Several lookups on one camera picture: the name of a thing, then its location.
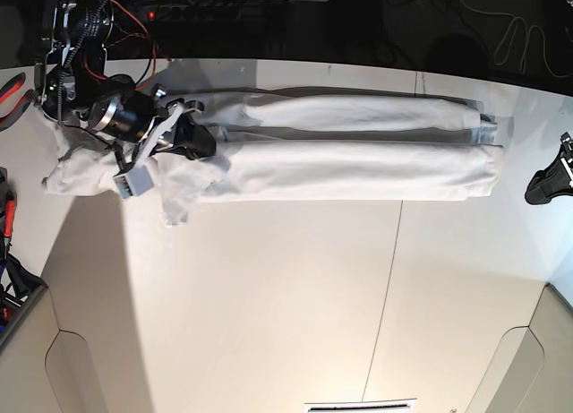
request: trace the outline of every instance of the dark floor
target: dark floor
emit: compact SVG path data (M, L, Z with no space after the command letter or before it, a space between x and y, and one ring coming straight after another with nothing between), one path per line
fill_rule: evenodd
M477 10L511 13L523 17L528 26L541 26L548 38L548 63L554 72L573 72L573 39L568 40L564 31L569 20L573 27L573 7L569 11L564 0L465 2ZM146 8L157 7L150 7L147 0L135 0L133 8L144 15ZM557 80L548 74L540 32L532 32L523 74L520 65L526 42L523 24L518 25L513 46L501 47L496 57L496 48L511 18L471 12L459 0L262 4L258 14L258 22L243 16L231 22L212 18L201 22L195 14L193 23L167 19L149 26L162 50L172 57L250 57L390 66L572 93L569 85L573 79ZM24 21L30 26L30 20ZM22 57L23 30L22 19L14 13L10 2L0 0L0 35L4 47L0 51L0 68L30 63L30 56ZM501 62L508 48L507 61ZM146 57L147 52L141 43L128 40L114 47L109 55L110 58Z

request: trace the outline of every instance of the red wire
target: red wire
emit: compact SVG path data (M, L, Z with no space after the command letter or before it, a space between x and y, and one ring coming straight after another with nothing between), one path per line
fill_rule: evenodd
M90 66L88 65L88 58L86 56L86 54L83 54L83 59L81 60L81 66L83 66L84 70L86 70L88 72L89 75L91 75L92 77L98 79L98 80L106 80L107 77L105 75L99 75L97 73L94 73Z
M24 93L20 99L18 99L18 102L16 103L16 105L14 106L14 108L12 109L12 111L10 111L10 113L8 113L6 116L2 116L0 117L0 124L3 123L3 121L10 116L14 111L16 111L18 108L20 108L20 105L25 101L25 100L29 100L32 101L33 100L33 95L31 94L31 91L28 90L26 93Z
M113 46L115 46L115 45L117 45L123 41L126 41L130 37L136 37L138 39L146 39L146 37L143 34L138 34L138 33L125 34L118 41L115 41L115 42L111 43L109 46L107 46L107 48L113 47Z
M13 95L14 93L16 93L21 86L24 84L24 82L22 80L18 80L15 84L12 85L12 87L6 91L5 94L3 94L0 97L0 104L2 104L4 102L5 99L7 99L10 95Z
M116 0L109 0L109 2L117 5L117 7L124 12L125 14L127 14L130 18L132 18L132 20L137 23L140 28L143 29L143 31L145 32L145 35L147 36L147 38L151 41L151 44L153 44L153 49L151 49L151 58L152 58L152 62L153 62L153 67L151 68L151 75L150 77L145 80L144 82L141 82L135 89L139 90L141 88L143 88L148 82L150 82L150 80L153 78L153 76L155 75L155 67L156 67L156 62L157 62L157 52L155 50L155 43L153 42L153 40L151 39L151 35L150 32L147 30L147 28L145 27L145 25L143 23L141 23L139 21L139 19L137 17L135 17L133 14L131 14L130 12L127 11L127 9L125 7L123 7L121 4L119 4Z

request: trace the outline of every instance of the red pliers handle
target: red pliers handle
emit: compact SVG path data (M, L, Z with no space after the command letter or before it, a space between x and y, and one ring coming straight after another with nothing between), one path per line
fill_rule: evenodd
M8 83L6 83L2 89L0 89L0 104L2 104L8 97L16 93L23 84L26 82L26 74L20 73L13 77ZM30 106L30 103L34 100L35 92L34 90L28 90L13 110L4 117L0 117L0 132L8 129L10 126L14 125L16 121L24 114L26 109Z
M6 195L6 200L4 204L4 247L7 251L10 247L10 240L12 239L12 229L14 223L14 216L16 214L16 199L12 192Z

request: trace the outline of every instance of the white towel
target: white towel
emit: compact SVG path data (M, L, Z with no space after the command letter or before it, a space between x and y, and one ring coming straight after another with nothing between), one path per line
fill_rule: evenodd
M173 225L186 221L195 202L461 201L489 195L500 175L496 126L462 104L243 92L183 98L205 103L193 119L216 136L218 152L200 161L150 158ZM117 167L108 151L71 147L45 179L47 192L85 195L113 187Z

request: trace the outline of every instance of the black cable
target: black cable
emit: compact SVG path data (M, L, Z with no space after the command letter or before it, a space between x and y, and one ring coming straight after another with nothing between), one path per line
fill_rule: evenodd
M137 86L138 84L140 84L141 82L143 82L143 79L145 78L145 76L147 75L147 73L149 72L150 68L151 68L151 57L148 59L147 61L147 67L145 68L145 71L143 72L143 74L141 75L140 79L135 82L135 86Z
M386 4L390 4L389 0L384 0L384 1L386 2ZM406 60L406 62L409 63L411 68L416 70L417 67L415 65L415 62L412 60L412 58L404 51L404 49L402 49L402 47L400 47L398 44L396 44L392 40L390 35L388 34L388 31L386 30L386 26L385 26L385 17L384 17L383 8L381 8L381 19L382 19L382 34L383 34L383 38L385 39L384 43L386 46L388 46L391 49L391 54L392 54L392 60L389 63L382 63L382 64L383 65L394 65L396 63L396 61L398 60L398 57L396 56L396 53L398 53ZM375 55L376 59L378 61L380 61L380 59L378 58L378 53L376 52L376 50L374 50L374 55Z
M391 6L391 7L401 7L401 6L404 6L404 5L408 5L408 4L411 4L411 3L415 3L416 1L420 1L420 0L405 0L405 1L400 1L399 3L392 3L392 2L390 2L390 0L384 0L384 2L385 2L387 5ZM458 16L458 18L459 18L459 20L461 21L461 23L462 23L466 28L468 28L469 30L471 30L471 31L476 35L476 37L480 40L480 42L481 42L483 48L484 48L485 51L486 51L486 55L487 55L488 62L489 62L489 60L491 59L490 50L489 50L489 48L488 48L488 46L487 46L487 44L486 44L486 42L485 42L485 39L483 38L483 35L482 35L480 32L478 32L476 28L474 28L472 25L470 25L470 24L466 21L466 19L464 18L463 14L462 14L457 8L455 8L455 7L452 5L453 2L454 2L454 0L442 0L443 3L445 4L445 8L439 8L439 6L436 4L436 2L435 2L434 0L427 0L427 1L428 1L428 2L430 3L430 5L434 8L434 10L436 10L436 11L439 12L439 13L448 13L448 12L450 12L450 11L454 12L454 13ZM399 50L398 53L401 52L400 54L401 54L402 56L405 56L405 52L404 52L400 47L396 46L396 48Z

